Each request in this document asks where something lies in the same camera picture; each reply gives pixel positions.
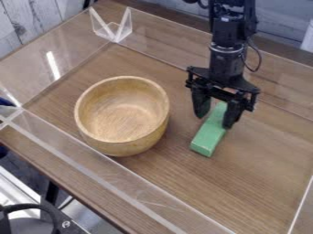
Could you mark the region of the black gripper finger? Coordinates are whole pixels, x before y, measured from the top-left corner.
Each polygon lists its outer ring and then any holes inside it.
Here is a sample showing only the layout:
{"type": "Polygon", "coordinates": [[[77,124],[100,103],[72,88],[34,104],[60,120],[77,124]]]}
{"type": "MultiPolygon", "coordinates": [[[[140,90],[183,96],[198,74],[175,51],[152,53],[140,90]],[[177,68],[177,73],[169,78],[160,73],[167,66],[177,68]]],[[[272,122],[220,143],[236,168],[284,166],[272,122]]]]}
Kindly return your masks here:
{"type": "Polygon", "coordinates": [[[210,111],[211,97],[202,89],[192,89],[192,111],[195,116],[202,119],[210,111]]]}
{"type": "Polygon", "coordinates": [[[222,127],[228,130],[235,122],[239,120],[244,106],[240,101],[231,100],[227,103],[226,112],[222,119],[222,127]]]}

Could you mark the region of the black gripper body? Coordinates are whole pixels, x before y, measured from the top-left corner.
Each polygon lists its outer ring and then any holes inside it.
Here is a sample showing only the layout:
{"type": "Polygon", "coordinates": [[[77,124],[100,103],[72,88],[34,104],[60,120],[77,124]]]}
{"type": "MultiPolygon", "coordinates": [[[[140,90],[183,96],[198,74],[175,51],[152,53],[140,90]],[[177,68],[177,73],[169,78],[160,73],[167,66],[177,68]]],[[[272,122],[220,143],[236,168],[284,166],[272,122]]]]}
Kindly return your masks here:
{"type": "Polygon", "coordinates": [[[187,67],[188,77],[185,87],[198,88],[207,92],[211,98],[228,103],[240,101],[244,111],[251,112],[260,89],[243,76],[246,67],[247,47],[220,48],[210,47],[208,67],[187,67]]]}

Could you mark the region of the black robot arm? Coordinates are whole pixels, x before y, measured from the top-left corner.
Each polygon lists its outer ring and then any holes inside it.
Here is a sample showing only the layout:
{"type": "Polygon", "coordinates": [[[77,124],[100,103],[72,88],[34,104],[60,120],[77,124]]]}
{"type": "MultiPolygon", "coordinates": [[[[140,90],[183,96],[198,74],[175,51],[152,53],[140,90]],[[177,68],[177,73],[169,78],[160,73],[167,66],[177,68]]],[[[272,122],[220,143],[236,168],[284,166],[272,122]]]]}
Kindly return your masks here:
{"type": "Polygon", "coordinates": [[[192,93],[192,111],[203,118],[210,111],[212,98],[226,103],[222,127],[231,129],[243,111],[252,112],[260,89],[243,76],[250,68],[247,50],[252,48],[260,57],[259,50],[251,45],[251,36],[256,32],[255,0],[210,0],[203,6],[200,0],[184,0],[196,3],[208,11],[211,42],[208,45],[208,67],[187,67],[185,87],[192,93]]]}

